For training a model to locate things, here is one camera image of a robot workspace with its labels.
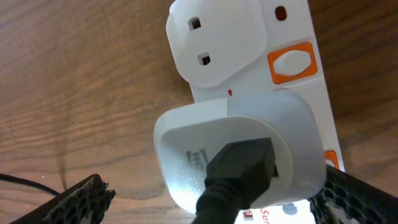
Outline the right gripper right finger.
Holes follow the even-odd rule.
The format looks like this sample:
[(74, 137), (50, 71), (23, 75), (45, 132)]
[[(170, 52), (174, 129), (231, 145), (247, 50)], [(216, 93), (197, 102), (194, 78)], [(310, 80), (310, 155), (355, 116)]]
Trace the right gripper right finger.
[(358, 223), (397, 223), (397, 197), (330, 165), (321, 191), (308, 201), (315, 223), (333, 223), (333, 208)]

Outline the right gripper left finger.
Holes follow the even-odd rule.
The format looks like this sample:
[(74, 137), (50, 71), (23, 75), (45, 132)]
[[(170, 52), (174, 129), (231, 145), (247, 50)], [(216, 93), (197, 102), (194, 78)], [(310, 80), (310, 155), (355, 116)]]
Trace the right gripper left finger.
[(93, 174), (11, 224), (100, 224), (116, 196)]

